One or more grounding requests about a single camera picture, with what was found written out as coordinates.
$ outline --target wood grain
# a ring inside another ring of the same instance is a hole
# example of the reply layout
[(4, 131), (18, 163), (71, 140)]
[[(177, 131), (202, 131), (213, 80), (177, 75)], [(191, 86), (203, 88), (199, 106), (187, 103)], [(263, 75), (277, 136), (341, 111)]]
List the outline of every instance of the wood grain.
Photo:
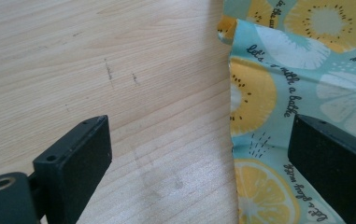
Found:
[(0, 174), (109, 116), (78, 223), (236, 223), (222, 1), (0, 0)]

